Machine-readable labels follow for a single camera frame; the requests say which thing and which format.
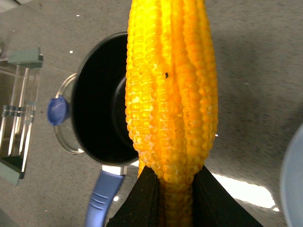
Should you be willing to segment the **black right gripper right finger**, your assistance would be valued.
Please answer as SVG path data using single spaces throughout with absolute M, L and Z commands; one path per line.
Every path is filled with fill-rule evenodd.
M 204 166 L 194 177 L 193 226 L 260 227 Z

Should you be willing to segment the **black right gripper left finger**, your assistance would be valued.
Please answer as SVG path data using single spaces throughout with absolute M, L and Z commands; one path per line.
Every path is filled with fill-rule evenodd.
M 144 167 L 127 199 L 109 219 L 108 227 L 157 227 L 159 225 L 159 180 Z

